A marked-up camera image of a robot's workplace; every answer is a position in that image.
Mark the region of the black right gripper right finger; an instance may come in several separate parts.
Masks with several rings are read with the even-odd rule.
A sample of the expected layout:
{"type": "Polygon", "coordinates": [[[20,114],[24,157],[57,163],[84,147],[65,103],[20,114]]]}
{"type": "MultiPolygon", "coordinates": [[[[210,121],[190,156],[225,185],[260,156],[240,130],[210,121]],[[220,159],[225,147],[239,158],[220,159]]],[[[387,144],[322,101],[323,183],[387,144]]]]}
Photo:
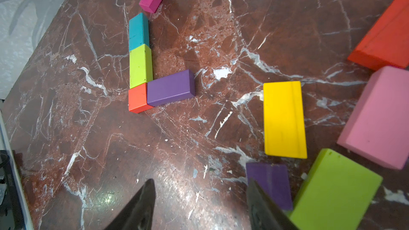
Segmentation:
{"type": "Polygon", "coordinates": [[[253,179],[248,181],[246,196],[252,230],[298,230],[253,179]]]}

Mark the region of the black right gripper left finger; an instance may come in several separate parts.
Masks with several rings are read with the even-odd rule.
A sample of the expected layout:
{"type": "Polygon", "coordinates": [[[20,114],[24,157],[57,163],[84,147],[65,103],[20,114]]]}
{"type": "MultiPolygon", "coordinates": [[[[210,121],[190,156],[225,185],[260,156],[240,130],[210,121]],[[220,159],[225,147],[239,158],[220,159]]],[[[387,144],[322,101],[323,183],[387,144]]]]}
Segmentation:
{"type": "Polygon", "coordinates": [[[154,180],[148,179],[105,230],[150,230],[155,200],[154,180]]]}

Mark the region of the teal block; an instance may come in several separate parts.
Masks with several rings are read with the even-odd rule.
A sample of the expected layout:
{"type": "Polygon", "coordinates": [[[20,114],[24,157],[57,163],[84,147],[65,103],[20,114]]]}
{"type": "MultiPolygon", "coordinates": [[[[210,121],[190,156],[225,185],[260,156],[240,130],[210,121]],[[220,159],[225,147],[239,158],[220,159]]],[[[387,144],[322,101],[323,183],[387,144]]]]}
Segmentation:
{"type": "Polygon", "coordinates": [[[147,16],[144,13],[140,13],[129,22],[129,51],[143,44],[150,47],[149,23],[147,16]]]}

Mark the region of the large purple block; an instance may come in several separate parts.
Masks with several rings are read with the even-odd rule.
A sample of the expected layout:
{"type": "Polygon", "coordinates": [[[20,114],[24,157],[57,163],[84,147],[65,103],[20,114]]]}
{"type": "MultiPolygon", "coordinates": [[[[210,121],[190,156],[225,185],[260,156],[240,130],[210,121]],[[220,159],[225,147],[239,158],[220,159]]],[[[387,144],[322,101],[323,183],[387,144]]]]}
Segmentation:
{"type": "Polygon", "coordinates": [[[193,98],[196,95],[194,74],[184,70],[148,82],[147,103],[160,106],[193,98]]]}

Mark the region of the small red block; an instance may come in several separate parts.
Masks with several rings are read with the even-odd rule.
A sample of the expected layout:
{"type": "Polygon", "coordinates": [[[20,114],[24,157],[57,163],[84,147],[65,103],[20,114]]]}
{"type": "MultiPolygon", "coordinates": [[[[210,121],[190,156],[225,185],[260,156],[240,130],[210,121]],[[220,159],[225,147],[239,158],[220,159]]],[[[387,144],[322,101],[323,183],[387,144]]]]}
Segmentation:
{"type": "Polygon", "coordinates": [[[128,110],[129,112],[139,114],[152,109],[148,104],[148,86],[147,83],[140,84],[128,90],[128,110]]]}

